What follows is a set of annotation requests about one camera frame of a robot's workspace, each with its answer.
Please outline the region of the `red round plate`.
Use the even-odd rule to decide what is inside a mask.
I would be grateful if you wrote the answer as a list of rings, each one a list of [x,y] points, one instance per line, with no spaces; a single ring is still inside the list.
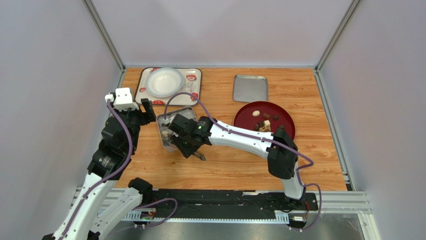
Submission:
[[[253,111],[260,111],[260,115],[252,116]],[[265,120],[270,121],[269,127],[264,126]],[[282,129],[292,140],[296,136],[295,123],[290,114],[281,106],[268,101],[255,101],[244,105],[235,114],[233,125],[257,132],[275,133],[276,130]]]

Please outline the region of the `metal tongs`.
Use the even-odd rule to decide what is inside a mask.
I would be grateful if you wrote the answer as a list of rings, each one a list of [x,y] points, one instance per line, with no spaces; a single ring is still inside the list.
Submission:
[[[196,158],[200,159],[201,161],[206,161],[206,157],[202,152],[196,151],[193,154]]]

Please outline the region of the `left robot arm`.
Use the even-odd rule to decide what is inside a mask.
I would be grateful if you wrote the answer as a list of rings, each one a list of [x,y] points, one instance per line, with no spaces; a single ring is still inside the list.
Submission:
[[[116,102],[116,99],[107,100],[112,116],[101,131],[101,142],[87,167],[75,203],[59,228],[43,236],[44,240],[104,240],[130,211],[152,203],[152,184],[136,177],[118,199],[99,213],[107,195],[131,162],[141,126],[156,121],[153,104],[147,98],[141,100],[143,110],[135,102],[119,110]]]

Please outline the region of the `square chocolate tin box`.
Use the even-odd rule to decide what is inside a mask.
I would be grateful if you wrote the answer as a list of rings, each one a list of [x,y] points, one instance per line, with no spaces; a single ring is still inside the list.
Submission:
[[[195,112],[191,106],[185,106],[157,116],[156,123],[158,125],[159,135],[161,137],[162,146],[166,152],[175,152],[178,150],[170,138],[175,134],[168,128],[169,124],[176,117],[176,115],[182,115],[187,119],[196,119]]]

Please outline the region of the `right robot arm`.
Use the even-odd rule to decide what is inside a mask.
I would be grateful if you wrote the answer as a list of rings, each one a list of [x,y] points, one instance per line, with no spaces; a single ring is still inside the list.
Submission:
[[[293,200],[304,198],[306,188],[297,176],[297,147],[283,129],[276,132],[258,132],[217,121],[208,116],[198,120],[181,114],[166,117],[170,142],[185,158],[205,157],[199,153],[203,145],[225,146],[257,155],[267,161],[268,172],[279,178],[285,195]]]

